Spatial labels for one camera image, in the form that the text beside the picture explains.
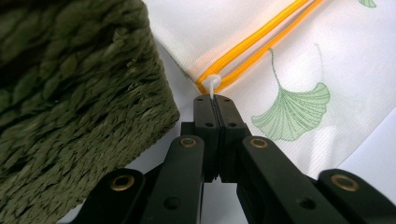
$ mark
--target orange zipper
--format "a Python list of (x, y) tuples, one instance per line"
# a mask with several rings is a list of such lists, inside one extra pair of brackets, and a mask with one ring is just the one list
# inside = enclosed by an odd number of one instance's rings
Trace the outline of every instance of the orange zipper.
[[(298, 23), (301, 22), (303, 18), (305, 18), (312, 10), (317, 7), (323, 0), (315, 1), (311, 6), (309, 6), (298, 18), (295, 20), (290, 26), (288, 26), (285, 30), (283, 30), (279, 35), (275, 36), (271, 39), (264, 47), (259, 49), (255, 54), (253, 54), (249, 59), (247, 59), (243, 64), (241, 64), (238, 68), (232, 71), (229, 75), (222, 79), (218, 88), (215, 89), (215, 92), (218, 92), (225, 87), (234, 83), (243, 72), (245, 72), (251, 65), (257, 62), (260, 57), (271, 48), (276, 42), (286, 36)], [(218, 74), (225, 66), (227, 66), (230, 62), (236, 59), (239, 55), (241, 55), (245, 50), (249, 49), (255, 43), (257, 43), (260, 39), (274, 30), (282, 21), (284, 21), (287, 17), (297, 11), (300, 7), (306, 4), (308, 0), (296, 0), (294, 3), (290, 4), (287, 8), (277, 14), (273, 19), (271, 19), (268, 23), (266, 23), (262, 28), (256, 31), (253, 35), (249, 36), (241, 43), (239, 43), (234, 48), (230, 49), (227, 53), (225, 53), (222, 57), (217, 59), (209, 68), (204, 71), (204, 73), (197, 79), (196, 85), (198, 90), (202, 93), (207, 93), (204, 86), (201, 84), (209, 75)]]

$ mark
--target brass rivet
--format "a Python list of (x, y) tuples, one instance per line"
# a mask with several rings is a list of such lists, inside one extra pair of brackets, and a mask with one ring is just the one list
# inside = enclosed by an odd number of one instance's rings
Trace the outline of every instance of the brass rivet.
[(268, 143), (260, 138), (253, 138), (252, 140), (250, 140), (250, 144), (253, 145), (254, 147), (268, 147)]
[(332, 182), (340, 189), (354, 192), (359, 189), (359, 184), (346, 175), (332, 175)]
[(111, 189), (114, 191), (123, 191), (130, 188), (134, 184), (134, 177), (131, 175), (118, 175), (110, 183)]
[(195, 147), (197, 141), (193, 138), (183, 138), (179, 142), (183, 147)]

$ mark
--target white zipper pull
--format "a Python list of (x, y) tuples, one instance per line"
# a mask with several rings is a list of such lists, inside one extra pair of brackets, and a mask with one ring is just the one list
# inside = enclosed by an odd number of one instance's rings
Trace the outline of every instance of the white zipper pull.
[(220, 83), (221, 76), (219, 75), (209, 75), (204, 81), (202, 81), (202, 85), (204, 86), (205, 90), (210, 94), (210, 99), (213, 100), (213, 93)]

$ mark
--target green woven basket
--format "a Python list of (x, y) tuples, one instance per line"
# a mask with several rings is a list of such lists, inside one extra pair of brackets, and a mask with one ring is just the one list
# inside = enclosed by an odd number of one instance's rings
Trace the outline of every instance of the green woven basket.
[(140, 0), (0, 3), (0, 223), (54, 223), (178, 119)]

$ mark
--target ginkgo leaf print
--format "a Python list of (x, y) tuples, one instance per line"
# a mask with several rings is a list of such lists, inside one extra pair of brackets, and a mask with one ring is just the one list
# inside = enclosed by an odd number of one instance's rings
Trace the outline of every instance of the ginkgo leaf print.
[(373, 0), (359, 0), (359, 2), (366, 7), (376, 7), (376, 4), (373, 2)]
[(272, 140), (294, 141), (303, 133), (319, 126), (330, 102), (330, 92), (319, 82), (312, 91), (294, 92), (285, 90), (277, 78), (274, 68), (274, 52), (272, 66), (279, 87), (276, 100), (271, 108), (260, 116), (253, 116), (253, 124)]

